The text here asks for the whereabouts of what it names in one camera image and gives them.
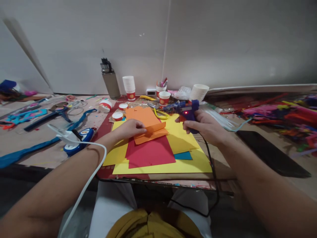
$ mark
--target white wall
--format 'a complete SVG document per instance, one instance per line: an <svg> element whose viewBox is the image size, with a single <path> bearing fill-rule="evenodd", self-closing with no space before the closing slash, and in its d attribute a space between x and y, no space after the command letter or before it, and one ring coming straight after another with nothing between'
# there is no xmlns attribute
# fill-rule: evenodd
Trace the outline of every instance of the white wall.
<svg viewBox="0 0 317 238"><path fill-rule="evenodd" d="M24 91L53 93L5 24L0 20L0 83L15 81Z"/></svg>
<svg viewBox="0 0 317 238"><path fill-rule="evenodd" d="M134 75L137 94L165 77L170 89L316 82L315 1L171 0L169 23L168 6L2 0L0 11L56 93L106 93L101 57L112 62L122 93L125 75Z"/></svg>
<svg viewBox="0 0 317 238"><path fill-rule="evenodd" d="M316 83L317 2L172 0L169 87Z"/></svg>
<svg viewBox="0 0 317 238"><path fill-rule="evenodd" d="M137 93L161 79L168 0L2 0L56 93L105 94L101 57L133 75Z"/></svg>

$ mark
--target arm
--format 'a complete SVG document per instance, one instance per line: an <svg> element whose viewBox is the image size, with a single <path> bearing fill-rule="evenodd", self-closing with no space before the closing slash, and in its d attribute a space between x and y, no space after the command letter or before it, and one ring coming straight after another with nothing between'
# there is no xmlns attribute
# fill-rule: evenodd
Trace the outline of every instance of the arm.
<svg viewBox="0 0 317 238"><path fill-rule="evenodd" d="M236 173L259 219L277 237L317 237L317 203L236 141L209 114L198 111L199 122L185 121L184 129L198 130L217 146Z"/></svg>
<svg viewBox="0 0 317 238"><path fill-rule="evenodd" d="M96 143L110 151L117 142L145 132L141 122L131 119ZM57 237L64 213L103 155L102 147L89 145L45 176L0 221L1 237Z"/></svg>

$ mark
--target cup with pens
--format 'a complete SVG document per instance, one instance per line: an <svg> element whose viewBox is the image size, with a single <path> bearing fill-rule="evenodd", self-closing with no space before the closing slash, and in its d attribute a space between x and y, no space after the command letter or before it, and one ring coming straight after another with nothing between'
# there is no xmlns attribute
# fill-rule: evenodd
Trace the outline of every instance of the cup with pens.
<svg viewBox="0 0 317 238"><path fill-rule="evenodd" d="M156 81L156 97L159 99L159 93L166 91L167 88L167 78L162 82Z"/></svg>

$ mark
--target folded orange paper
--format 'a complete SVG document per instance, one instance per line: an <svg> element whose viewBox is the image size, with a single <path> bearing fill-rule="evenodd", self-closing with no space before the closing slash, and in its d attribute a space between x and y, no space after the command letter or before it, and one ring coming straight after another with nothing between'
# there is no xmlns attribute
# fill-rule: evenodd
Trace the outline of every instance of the folded orange paper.
<svg viewBox="0 0 317 238"><path fill-rule="evenodd" d="M153 140L155 138L165 136L168 131L165 129L166 123L160 123L159 120L154 115L153 111L147 107L142 108L140 106L129 108L126 110L127 119L136 119L146 126L147 133L137 135L134 137L135 144L142 144L144 142Z"/></svg>

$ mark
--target white pants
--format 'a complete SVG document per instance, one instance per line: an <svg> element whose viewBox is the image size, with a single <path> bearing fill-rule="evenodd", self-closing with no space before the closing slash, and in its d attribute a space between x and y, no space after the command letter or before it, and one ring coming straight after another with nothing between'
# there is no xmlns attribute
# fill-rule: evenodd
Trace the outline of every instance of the white pants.
<svg viewBox="0 0 317 238"><path fill-rule="evenodd" d="M203 191L180 188L172 199L203 214L208 213L208 199ZM170 202L168 207L184 212L195 223L203 237L211 238L210 217L205 218L173 202ZM136 209L137 204L130 183L99 181L89 237L105 238L119 218Z"/></svg>

